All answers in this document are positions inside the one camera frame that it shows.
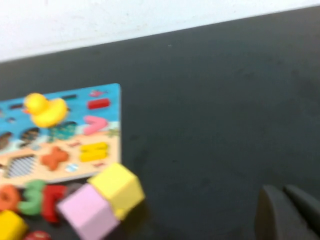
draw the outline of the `red toy piece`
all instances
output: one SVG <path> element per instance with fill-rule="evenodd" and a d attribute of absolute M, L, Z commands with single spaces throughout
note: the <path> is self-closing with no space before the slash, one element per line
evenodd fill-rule
<path fill-rule="evenodd" d="M 47 185 L 43 189 L 42 216 L 49 223 L 58 223 L 56 203 L 65 196 L 67 187 L 63 185 Z"/>
<path fill-rule="evenodd" d="M 102 98 L 98 100 L 88 101 L 87 108 L 92 109 L 101 109 L 110 106 L 110 101 L 108 98 Z"/>
<path fill-rule="evenodd" d="M 69 159 L 69 154 L 58 146 L 51 149 L 51 153 L 43 155 L 40 159 L 41 163 L 48 167 L 50 171 L 55 171 L 59 164 L 66 162 Z"/>
<path fill-rule="evenodd" d="M 52 240 L 52 238 L 45 231 L 33 231 L 30 232 L 23 240 Z"/>

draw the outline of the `pink shape piece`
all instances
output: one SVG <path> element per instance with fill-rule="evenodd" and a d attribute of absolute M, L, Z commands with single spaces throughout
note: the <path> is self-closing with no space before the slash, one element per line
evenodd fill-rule
<path fill-rule="evenodd" d="M 87 126 L 83 130 L 84 135 L 94 134 L 94 133 L 98 132 L 99 130 L 108 126 L 108 121 L 106 119 L 104 119 L 102 117 L 98 117 L 98 116 L 85 116 L 84 121 L 87 124 L 90 124 L 90 126 Z"/>
<path fill-rule="evenodd" d="M 59 202 L 57 208 L 82 240 L 101 240 L 120 224 L 110 204 L 89 183 Z"/>

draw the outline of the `yellow puzzle piece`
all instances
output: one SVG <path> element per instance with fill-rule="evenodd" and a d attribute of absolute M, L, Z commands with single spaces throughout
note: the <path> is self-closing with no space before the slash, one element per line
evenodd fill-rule
<path fill-rule="evenodd" d="M 27 230 L 25 221 L 13 211 L 0 213 L 0 240 L 21 240 Z"/>
<path fill-rule="evenodd" d="M 118 220 L 124 220 L 145 198 L 138 177 L 119 163 L 111 164 L 88 182 L 110 203 Z"/>
<path fill-rule="evenodd" d="M 80 151 L 81 162 L 105 159 L 108 155 L 108 145 L 105 142 L 82 145 Z"/>

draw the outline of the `yellow rubber duck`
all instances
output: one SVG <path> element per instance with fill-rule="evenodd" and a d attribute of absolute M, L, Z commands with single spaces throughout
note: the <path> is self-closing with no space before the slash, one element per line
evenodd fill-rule
<path fill-rule="evenodd" d="M 24 99 L 24 112 L 31 115 L 31 121 L 39 128 L 51 128 L 61 123 L 68 114 L 65 100 L 48 100 L 40 93 L 31 93 Z"/>

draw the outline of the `dark gray table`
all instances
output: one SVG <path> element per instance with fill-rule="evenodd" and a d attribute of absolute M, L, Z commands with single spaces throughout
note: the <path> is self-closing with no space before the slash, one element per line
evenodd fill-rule
<path fill-rule="evenodd" d="M 132 239 L 253 239 L 263 184 L 320 198 L 320 8 L 0 65 L 0 100 L 120 83 L 123 163 L 152 219 Z M 64 225 L 29 221 L 55 240 Z"/>

